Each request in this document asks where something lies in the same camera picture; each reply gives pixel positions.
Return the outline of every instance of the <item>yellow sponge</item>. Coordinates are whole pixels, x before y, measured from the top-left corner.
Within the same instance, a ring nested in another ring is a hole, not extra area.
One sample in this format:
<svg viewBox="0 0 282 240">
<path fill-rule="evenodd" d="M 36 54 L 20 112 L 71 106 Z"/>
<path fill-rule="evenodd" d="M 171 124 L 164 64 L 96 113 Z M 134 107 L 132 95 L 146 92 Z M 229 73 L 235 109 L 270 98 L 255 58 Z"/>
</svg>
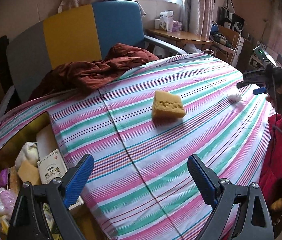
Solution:
<svg viewBox="0 0 282 240">
<path fill-rule="evenodd" d="M 156 90 L 152 105 L 152 118 L 182 118 L 185 110 L 181 98 L 165 91 Z"/>
<path fill-rule="evenodd" d="M 38 168 L 31 165 L 28 160 L 22 162 L 18 175 L 23 182 L 29 181 L 32 185 L 41 185 Z"/>
</svg>

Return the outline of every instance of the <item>metal screw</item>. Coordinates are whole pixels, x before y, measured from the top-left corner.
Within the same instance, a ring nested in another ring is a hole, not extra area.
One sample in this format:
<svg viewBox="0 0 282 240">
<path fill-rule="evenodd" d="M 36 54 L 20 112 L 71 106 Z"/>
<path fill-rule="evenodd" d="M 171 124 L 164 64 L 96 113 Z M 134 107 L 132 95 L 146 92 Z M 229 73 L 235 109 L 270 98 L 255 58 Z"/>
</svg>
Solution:
<svg viewBox="0 0 282 240">
<path fill-rule="evenodd" d="M 22 184 L 22 187 L 29 187 L 30 186 L 30 182 L 26 181 L 25 183 Z"/>
<path fill-rule="evenodd" d="M 61 182 L 61 178 L 54 178 L 54 179 L 52 180 L 52 182 L 53 182 L 54 184 L 59 184 L 59 183 Z"/>
<path fill-rule="evenodd" d="M 224 184 L 224 185 L 227 185 L 227 184 L 230 183 L 230 181 L 229 181 L 228 179 L 226 179 L 226 178 L 220 179 L 220 182 L 221 182 L 222 184 Z"/>
<path fill-rule="evenodd" d="M 252 182 L 252 187 L 254 187 L 254 188 L 259 188 L 260 186 L 259 186 L 259 184 L 257 184 L 256 182 Z"/>
</svg>

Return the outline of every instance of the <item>open box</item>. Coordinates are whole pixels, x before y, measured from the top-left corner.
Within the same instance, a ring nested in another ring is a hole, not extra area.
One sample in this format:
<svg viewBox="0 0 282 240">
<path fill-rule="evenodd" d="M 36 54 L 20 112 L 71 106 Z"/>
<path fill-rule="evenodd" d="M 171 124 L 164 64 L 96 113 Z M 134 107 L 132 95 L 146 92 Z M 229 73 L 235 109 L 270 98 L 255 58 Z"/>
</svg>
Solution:
<svg viewBox="0 0 282 240">
<path fill-rule="evenodd" d="M 36 134 L 49 124 L 49 114 L 44 112 L 17 132 L 0 149 L 0 171 L 14 166 L 15 159 L 23 145 L 26 142 L 35 142 Z M 85 204 L 79 206 L 78 210 L 73 214 L 73 218 L 86 239 L 108 239 Z M 1 231 L 0 237 L 1 239 L 7 239 L 7 236 Z"/>
</svg>

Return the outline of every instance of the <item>red cloth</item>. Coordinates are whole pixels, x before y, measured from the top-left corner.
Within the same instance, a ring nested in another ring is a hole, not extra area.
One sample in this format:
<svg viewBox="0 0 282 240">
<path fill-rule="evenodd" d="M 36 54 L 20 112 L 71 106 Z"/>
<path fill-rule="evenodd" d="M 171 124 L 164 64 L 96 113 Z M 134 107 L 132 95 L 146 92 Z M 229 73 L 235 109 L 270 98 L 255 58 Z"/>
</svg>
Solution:
<svg viewBox="0 0 282 240">
<path fill-rule="evenodd" d="M 272 151 L 274 135 L 272 126 L 275 125 L 275 115 L 270 116 L 268 122 L 272 139 L 265 154 L 259 185 L 267 205 L 271 205 L 278 192 L 279 181 L 282 179 L 282 134 L 278 130 L 274 130 L 276 143 Z M 282 130 L 282 117 L 280 114 L 277 114 L 276 126 Z"/>
<path fill-rule="evenodd" d="M 131 68 L 155 60 L 159 58 L 145 49 L 117 43 L 109 50 L 105 61 L 71 62 L 51 70 L 31 93 L 29 100 L 71 88 L 78 88 L 88 95 Z"/>
</svg>

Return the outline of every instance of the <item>chair backrest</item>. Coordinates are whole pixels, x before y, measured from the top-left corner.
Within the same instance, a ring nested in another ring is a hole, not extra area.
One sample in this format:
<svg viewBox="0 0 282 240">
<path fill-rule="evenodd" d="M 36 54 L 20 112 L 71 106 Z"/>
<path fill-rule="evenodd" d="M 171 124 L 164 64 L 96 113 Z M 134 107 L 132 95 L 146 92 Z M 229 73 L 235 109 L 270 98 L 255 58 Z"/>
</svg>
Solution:
<svg viewBox="0 0 282 240">
<path fill-rule="evenodd" d="M 116 43 L 144 48 L 138 3 L 114 0 L 84 5 L 25 30 L 7 47 L 14 87 L 26 102 L 58 65 L 104 59 Z"/>
</svg>

